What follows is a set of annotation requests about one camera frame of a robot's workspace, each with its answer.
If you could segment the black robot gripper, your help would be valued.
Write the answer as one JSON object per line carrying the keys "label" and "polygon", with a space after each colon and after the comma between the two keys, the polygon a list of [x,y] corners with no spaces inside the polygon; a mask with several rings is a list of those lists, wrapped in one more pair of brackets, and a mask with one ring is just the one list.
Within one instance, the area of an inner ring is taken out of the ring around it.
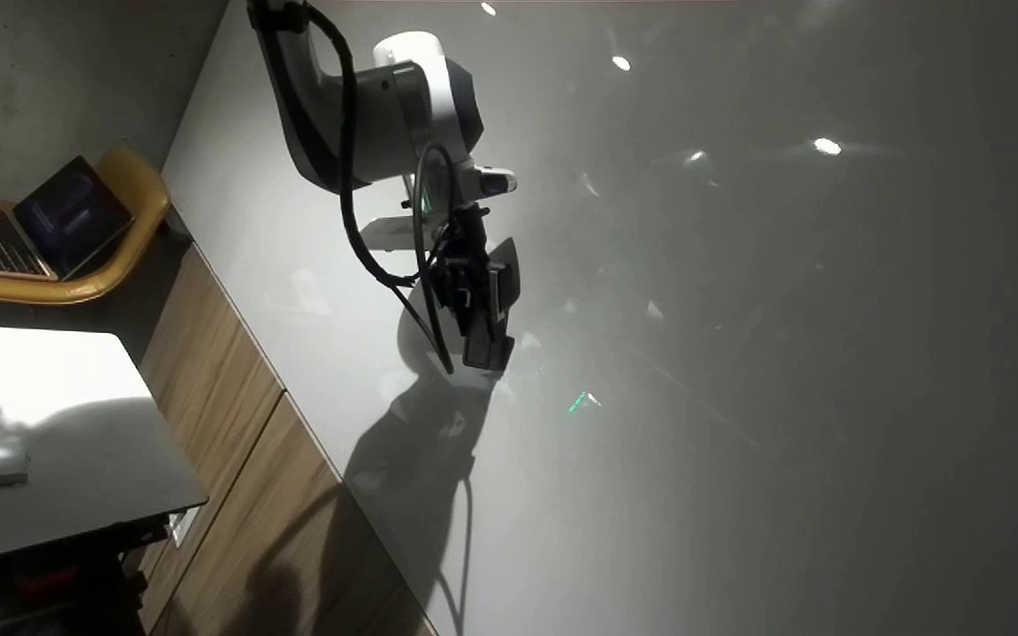
{"label": "black robot gripper", "polygon": [[437,235],[423,294],[428,302],[449,311],[456,326],[476,326],[492,311],[486,241],[486,210],[476,205],[456,207]]}

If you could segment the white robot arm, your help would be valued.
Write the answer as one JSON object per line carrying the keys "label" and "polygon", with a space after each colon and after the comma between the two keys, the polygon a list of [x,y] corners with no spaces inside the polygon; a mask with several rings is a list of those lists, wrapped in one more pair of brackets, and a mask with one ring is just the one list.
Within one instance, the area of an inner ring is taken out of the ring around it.
{"label": "white robot arm", "polygon": [[473,75],[434,30],[396,30],[354,61],[312,0],[249,0],[298,172],[340,202],[360,267],[385,288],[423,285],[460,332],[510,322],[520,296],[514,245],[487,245],[487,199],[515,172],[480,165]]}

